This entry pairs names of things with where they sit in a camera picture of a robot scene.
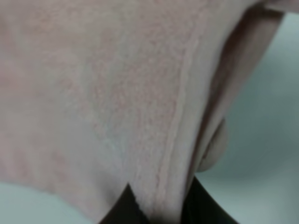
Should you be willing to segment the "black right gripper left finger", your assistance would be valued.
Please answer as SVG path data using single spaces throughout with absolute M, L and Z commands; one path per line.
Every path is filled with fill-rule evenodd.
M 129 184 L 120 195 L 117 202 L 100 224 L 149 224 L 148 218 L 139 208 L 135 195 Z

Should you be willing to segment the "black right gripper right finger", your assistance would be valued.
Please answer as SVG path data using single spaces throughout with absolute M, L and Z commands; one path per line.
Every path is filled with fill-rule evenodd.
M 194 177 L 184 201 L 182 224 L 238 224 Z

